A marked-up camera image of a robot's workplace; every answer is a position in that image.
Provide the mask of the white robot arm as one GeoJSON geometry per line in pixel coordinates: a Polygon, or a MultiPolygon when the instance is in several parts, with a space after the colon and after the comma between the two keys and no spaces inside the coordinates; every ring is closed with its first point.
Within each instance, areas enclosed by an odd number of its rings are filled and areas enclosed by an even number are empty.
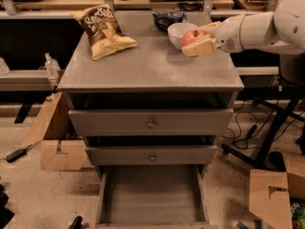
{"type": "Polygon", "coordinates": [[[187,31],[182,41],[182,52],[189,57],[216,50],[301,54],[305,52],[305,0],[282,0],[274,11],[206,24],[187,31]]]}

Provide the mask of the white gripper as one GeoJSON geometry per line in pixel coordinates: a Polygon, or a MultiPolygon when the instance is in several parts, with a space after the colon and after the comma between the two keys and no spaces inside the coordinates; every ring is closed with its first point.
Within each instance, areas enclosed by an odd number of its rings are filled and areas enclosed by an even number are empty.
{"type": "MultiPolygon", "coordinates": [[[[240,39],[240,30],[244,15],[231,16],[223,22],[216,21],[198,29],[216,39],[218,48],[223,52],[233,53],[242,52],[243,47],[240,39]]],[[[192,42],[182,48],[182,52],[189,57],[211,55],[216,52],[216,46],[211,39],[203,39],[192,42]]]]}

